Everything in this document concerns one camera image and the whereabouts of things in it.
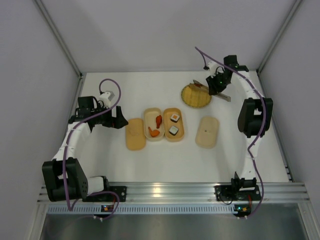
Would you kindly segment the metal serving tongs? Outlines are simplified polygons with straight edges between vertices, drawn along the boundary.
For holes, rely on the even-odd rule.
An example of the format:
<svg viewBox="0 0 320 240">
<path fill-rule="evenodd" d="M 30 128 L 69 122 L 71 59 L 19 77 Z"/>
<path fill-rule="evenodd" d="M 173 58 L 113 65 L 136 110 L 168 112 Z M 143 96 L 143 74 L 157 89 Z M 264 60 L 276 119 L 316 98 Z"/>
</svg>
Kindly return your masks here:
<svg viewBox="0 0 320 240">
<path fill-rule="evenodd" d="M 190 83 L 189 84 L 189 87 L 191 88 L 191 89 L 193 89 L 193 90 L 195 90 L 195 91 L 200 91 L 200 92 L 204 92 L 204 93 L 207 93 L 207 94 L 209 94 L 209 92 L 208 92 L 208 87 L 207 86 L 205 86 L 205 85 L 203 85 L 202 83 L 200 83 L 199 81 L 197 81 L 197 80 L 193 80 L 193 83 Z M 225 100 L 225 101 L 227 101 L 227 102 L 231 102 L 231 97 L 230 96 L 228 96 L 228 95 L 225 95 L 225 94 L 223 94 L 223 93 L 218 93 L 217 95 L 215 95 L 217 98 L 220 98 L 220 99 L 222 99 L 222 100 Z"/>
</svg>

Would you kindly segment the orange fried chicken piece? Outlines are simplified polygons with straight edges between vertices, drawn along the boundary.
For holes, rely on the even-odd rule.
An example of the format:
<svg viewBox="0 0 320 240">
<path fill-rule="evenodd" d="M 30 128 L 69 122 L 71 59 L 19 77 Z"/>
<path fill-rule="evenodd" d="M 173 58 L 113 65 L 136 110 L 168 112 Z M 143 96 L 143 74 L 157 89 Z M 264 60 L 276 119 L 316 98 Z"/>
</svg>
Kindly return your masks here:
<svg viewBox="0 0 320 240">
<path fill-rule="evenodd" d="M 151 129 L 150 127 L 148 127 L 148 131 L 149 131 L 149 134 L 152 138 L 156 138 L 159 134 L 160 134 L 160 131 L 157 130 L 157 129 Z"/>
</svg>

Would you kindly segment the red fried chicken drumstick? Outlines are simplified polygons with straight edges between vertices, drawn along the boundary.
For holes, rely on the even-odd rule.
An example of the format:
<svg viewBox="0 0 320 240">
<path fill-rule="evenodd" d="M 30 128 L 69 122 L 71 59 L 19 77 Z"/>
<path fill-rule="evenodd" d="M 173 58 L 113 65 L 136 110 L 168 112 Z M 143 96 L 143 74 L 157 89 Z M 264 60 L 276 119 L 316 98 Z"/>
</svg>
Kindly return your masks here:
<svg viewBox="0 0 320 240">
<path fill-rule="evenodd" d="M 160 125 L 162 124 L 162 116 L 161 116 L 161 115 L 158 115 L 158 116 L 155 118 L 155 122 L 156 122 L 156 128 L 159 129 L 159 128 L 160 128 Z"/>
</svg>

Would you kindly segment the salmon sushi roll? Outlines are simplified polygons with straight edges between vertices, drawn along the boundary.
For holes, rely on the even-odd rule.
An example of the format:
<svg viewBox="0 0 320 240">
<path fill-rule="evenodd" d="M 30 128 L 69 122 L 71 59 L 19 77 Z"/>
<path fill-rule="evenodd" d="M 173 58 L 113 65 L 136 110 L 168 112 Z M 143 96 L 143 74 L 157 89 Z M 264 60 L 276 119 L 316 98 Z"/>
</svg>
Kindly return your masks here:
<svg viewBox="0 0 320 240">
<path fill-rule="evenodd" d="M 173 113 L 170 117 L 170 120 L 173 122 L 173 123 L 177 123 L 179 120 L 180 120 L 180 115 L 179 114 L 176 114 L 176 113 Z"/>
</svg>

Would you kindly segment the cucumber sushi roll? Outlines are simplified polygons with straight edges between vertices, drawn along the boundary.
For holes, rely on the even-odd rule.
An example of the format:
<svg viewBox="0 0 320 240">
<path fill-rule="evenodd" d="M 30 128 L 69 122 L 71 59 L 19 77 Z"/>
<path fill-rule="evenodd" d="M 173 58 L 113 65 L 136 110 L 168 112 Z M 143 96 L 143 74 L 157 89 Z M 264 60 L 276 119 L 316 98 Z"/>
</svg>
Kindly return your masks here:
<svg viewBox="0 0 320 240">
<path fill-rule="evenodd" d="M 169 128 L 169 133 L 170 133 L 172 136 L 176 136 L 178 132 L 179 132 L 179 128 L 176 127 L 175 125 L 172 125 L 172 126 Z"/>
</svg>

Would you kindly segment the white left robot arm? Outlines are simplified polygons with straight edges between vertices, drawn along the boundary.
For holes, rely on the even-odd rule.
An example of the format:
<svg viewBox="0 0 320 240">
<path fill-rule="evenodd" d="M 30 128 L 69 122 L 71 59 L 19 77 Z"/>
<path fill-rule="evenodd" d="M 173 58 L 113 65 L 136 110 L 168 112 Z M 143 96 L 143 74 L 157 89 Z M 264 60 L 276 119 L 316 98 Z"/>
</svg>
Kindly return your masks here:
<svg viewBox="0 0 320 240">
<path fill-rule="evenodd" d="M 65 138 L 52 160 L 42 165 L 42 174 L 50 201 L 83 200 L 84 202 L 113 202 L 121 193 L 110 186 L 105 176 L 87 177 L 79 159 L 86 141 L 95 126 L 121 129 L 128 125 L 120 106 L 111 104 L 114 94 L 101 92 L 94 96 L 79 97 L 78 107 L 68 120 Z"/>
</svg>

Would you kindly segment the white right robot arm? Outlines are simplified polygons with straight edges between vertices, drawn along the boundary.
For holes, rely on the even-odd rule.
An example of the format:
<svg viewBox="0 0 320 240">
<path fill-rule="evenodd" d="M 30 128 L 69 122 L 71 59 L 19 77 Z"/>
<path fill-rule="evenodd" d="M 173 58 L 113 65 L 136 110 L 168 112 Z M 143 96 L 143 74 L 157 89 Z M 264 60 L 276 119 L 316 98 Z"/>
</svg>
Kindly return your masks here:
<svg viewBox="0 0 320 240">
<path fill-rule="evenodd" d="M 237 128 L 245 137 L 244 167 L 240 177 L 251 179 L 257 176 L 256 162 L 263 136 L 269 130 L 273 111 L 273 100 L 265 98 L 250 78 L 249 69 L 240 65 L 236 55 L 228 55 L 223 63 L 212 59 L 205 63 L 209 71 L 206 78 L 208 93 L 211 96 L 222 96 L 228 85 L 232 85 L 239 94 L 241 104 L 237 117 Z"/>
</svg>

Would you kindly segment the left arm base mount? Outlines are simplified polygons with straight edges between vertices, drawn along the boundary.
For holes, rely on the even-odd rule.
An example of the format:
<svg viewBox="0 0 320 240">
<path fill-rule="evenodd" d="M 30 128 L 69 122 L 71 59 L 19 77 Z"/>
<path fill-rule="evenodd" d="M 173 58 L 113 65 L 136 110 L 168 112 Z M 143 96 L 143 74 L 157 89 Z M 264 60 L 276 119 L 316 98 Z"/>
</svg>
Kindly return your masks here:
<svg viewBox="0 0 320 240">
<path fill-rule="evenodd" d="M 125 185 L 110 184 L 105 176 L 95 176 L 88 179 L 88 193 L 84 202 L 125 202 L 127 187 Z"/>
</svg>

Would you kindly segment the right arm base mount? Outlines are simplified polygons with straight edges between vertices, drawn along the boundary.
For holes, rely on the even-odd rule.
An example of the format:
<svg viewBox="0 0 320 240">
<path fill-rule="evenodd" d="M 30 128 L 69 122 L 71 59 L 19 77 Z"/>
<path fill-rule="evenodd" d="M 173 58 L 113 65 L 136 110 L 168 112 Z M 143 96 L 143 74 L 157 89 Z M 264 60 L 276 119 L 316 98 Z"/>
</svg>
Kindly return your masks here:
<svg viewBox="0 0 320 240">
<path fill-rule="evenodd" d="M 216 200 L 227 205 L 236 201 L 253 202 L 262 199 L 257 179 L 255 177 L 252 179 L 239 177 L 236 171 L 234 177 L 230 179 L 230 183 L 216 185 L 214 191 Z"/>
</svg>

